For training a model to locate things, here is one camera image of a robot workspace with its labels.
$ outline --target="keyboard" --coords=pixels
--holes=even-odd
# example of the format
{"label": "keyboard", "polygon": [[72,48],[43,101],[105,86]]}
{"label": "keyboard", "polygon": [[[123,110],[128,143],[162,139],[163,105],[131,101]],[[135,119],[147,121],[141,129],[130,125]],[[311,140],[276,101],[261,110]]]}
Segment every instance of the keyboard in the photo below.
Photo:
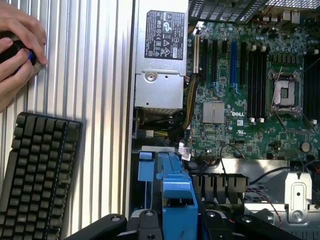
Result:
{"label": "keyboard", "polygon": [[16,124],[0,197],[0,239],[57,240],[82,124],[26,112]]}

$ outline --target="power supply label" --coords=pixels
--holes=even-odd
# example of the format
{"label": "power supply label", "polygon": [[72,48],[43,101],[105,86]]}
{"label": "power supply label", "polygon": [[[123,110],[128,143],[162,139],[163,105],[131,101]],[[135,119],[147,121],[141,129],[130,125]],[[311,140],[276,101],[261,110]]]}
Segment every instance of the power supply label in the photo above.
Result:
{"label": "power supply label", "polygon": [[151,10],[146,14],[144,57],[182,60],[184,37],[185,13]]}

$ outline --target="ribbed metal surface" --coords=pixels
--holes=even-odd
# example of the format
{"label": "ribbed metal surface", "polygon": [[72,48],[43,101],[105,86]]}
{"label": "ribbed metal surface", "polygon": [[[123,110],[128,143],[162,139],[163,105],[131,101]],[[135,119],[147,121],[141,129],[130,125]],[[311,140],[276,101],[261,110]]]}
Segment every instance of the ribbed metal surface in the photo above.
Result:
{"label": "ribbed metal surface", "polygon": [[8,2],[44,25],[49,64],[0,114],[0,187],[18,113],[84,122],[80,164],[65,219],[64,234],[69,235],[101,216],[124,213],[129,199],[123,183],[130,176],[127,103],[133,1]]}

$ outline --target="mounting hole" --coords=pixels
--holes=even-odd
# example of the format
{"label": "mounting hole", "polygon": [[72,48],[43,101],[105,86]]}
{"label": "mounting hole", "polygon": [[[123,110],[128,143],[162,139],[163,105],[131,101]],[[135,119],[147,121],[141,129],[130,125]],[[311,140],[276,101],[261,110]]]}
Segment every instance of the mounting hole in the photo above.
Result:
{"label": "mounting hole", "polygon": [[153,216],[154,213],[153,213],[152,211],[146,211],[146,212],[144,213],[144,215],[146,215],[146,216]]}
{"label": "mounting hole", "polygon": [[150,234],[150,235],[146,236],[146,238],[147,239],[155,239],[156,237],[155,237],[155,235]]}
{"label": "mounting hole", "polygon": [[120,217],[118,217],[118,216],[113,216],[112,218],[111,218],[111,221],[112,222],[118,222],[120,220]]}

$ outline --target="chipset heatsink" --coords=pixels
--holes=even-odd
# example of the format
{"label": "chipset heatsink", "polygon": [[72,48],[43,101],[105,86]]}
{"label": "chipset heatsink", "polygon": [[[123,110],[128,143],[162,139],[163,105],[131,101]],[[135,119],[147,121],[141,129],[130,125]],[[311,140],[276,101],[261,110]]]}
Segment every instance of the chipset heatsink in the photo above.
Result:
{"label": "chipset heatsink", "polygon": [[202,122],[204,124],[225,123],[225,103],[222,101],[204,102]]}

